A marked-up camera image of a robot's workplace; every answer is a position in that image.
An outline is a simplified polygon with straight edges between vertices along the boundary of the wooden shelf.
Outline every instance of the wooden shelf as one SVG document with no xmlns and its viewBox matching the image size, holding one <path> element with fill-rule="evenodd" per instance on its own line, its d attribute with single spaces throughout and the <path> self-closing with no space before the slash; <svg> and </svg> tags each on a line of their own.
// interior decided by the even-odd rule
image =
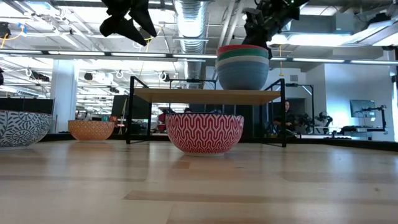
<svg viewBox="0 0 398 224">
<path fill-rule="evenodd" d="M 278 97 L 279 91 L 181 90 L 136 88 L 134 94 L 149 103 L 199 103 L 214 105 L 264 105 Z"/>
</svg>

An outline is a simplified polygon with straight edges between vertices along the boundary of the stacked bowls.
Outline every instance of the stacked bowls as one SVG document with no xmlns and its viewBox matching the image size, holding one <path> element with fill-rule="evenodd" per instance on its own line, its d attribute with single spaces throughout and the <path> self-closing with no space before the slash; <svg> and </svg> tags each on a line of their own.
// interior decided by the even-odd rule
<svg viewBox="0 0 398 224">
<path fill-rule="evenodd" d="M 268 77 L 268 50 L 255 45 L 220 47 L 216 70 L 225 90 L 260 90 Z"/>
</svg>

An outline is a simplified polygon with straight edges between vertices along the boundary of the blue and white patterned bowl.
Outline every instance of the blue and white patterned bowl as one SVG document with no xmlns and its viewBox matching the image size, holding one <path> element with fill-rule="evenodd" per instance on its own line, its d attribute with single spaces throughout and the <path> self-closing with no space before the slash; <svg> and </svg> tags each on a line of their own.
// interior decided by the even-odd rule
<svg viewBox="0 0 398 224">
<path fill-rule="evenodd" d="M 0 150 L 22 149 L 37 143 L 51 124 L 51 114 L 0 110 Z"/>
<path fill-rule="evenodd" d="M 269 66 L 262 62 L 233 62 L 218 67 L 218 79 L 225 90 L 260 90 L 267 81 Z"/>
</svg>

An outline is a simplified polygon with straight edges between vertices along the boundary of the person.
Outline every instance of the person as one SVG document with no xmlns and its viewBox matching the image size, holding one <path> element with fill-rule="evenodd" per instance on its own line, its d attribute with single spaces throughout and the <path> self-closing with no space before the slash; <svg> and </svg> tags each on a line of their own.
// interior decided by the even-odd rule
<svg viewBox="0 0 398 224">
<path fill-rule="evenodd" d="M 285 101 L 285 112 L 286 112 L 286 129 L 289 131 L 295 131 L 295 117 L 290 111 L 290 102 Z M 274 119 L 274 125 L 280 127 L 282 124 L 281 116 Z"/>
</svg>

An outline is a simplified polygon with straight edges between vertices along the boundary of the orange patterned bowl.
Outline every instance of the orange patterned bowl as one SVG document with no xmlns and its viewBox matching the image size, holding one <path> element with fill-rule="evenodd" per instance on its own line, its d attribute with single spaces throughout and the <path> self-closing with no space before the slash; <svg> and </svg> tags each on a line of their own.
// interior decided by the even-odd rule
<svg viewBox="0 0 398 224">
<path fill-rule="evenodd" d="M 110 137 L 114 123 L 106 121 L 69 121 L 69 132 L 77 140 L 100 141 Z"/>
</svg>

